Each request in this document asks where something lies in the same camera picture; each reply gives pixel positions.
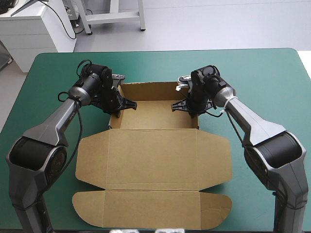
green tabletop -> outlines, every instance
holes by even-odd
[[[311,81],[293,49],[45,53],[36,57],[0,134],[0,228],[21,228],[8,196],[9,169],[5,157],[26,129],[42,122],[60,105],[57,94],[67,91],[77,80],[76,67],[84,59],[126,75],[127,83],[175,81],[197,68],[216,65],[242,102],[264,119],[293,132],[306,150],[311,151]],[[107,129],[109,115],[100,109],[87,106],[81,109],[81,114],[83,137]],[[274,196],[247,166],[241,144],[227,117],[202,115],[199,122],[202,130],[224,136],[231,142],[233,178],[208,189],[208,192],[228,195],[233,202],[230,215],[215,230],[271,231]],[[75,119],[66,131],[70,145],[68,154],[73,150],[78,133]],[[310,167],[311,158],[307,154],[305,168],[311,182]],[[75,178],[74,159],[44,195],[55,229],[99,229],[80,219],[72,206],[73,194],[84,190],[98,188]],[[305,231],[311,231],[310,219],[311,205],[308,204]]]

gray floor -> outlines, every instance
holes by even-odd
[[[137,8],[137,0],[120,0]],[[85,0],[94,14],[109,3]],[[138,22],[93,25],[78,35],[75,52],[283,48],[311,50],[311,0],[144,0]],[[311,73],[311,52],[299,53]],[[25,80],[13,62],[0,72],[0,131]]]

white desk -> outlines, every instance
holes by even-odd
[[[45,52],[73,52],[76,40],[70,39],[56,14],[40,2],[11,17],[26,0],[0,15],[0,40],[23,72],[28,72],[35,57]],[[50,0],[68,33],[74,37],[62,0]]]

cabinet drawer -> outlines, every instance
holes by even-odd
[[[0,35],[49,34],[42,19],[0,20]]]
[[[0,41],[8,50],[55,48],[49,34],[0,35]]]

cardboard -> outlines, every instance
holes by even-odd
[[[112,116],[110,130],[82,139],[76,177],[105,189],[73,196],[84,221],[99,227],[200,230],[227,217],[229,197],[199,191],[231,179],[229,142],[198,130],[197,117],[172,112],[171,104],[183,99],[176,85],[123,84],[120,91],[138,102],[137,110]]]

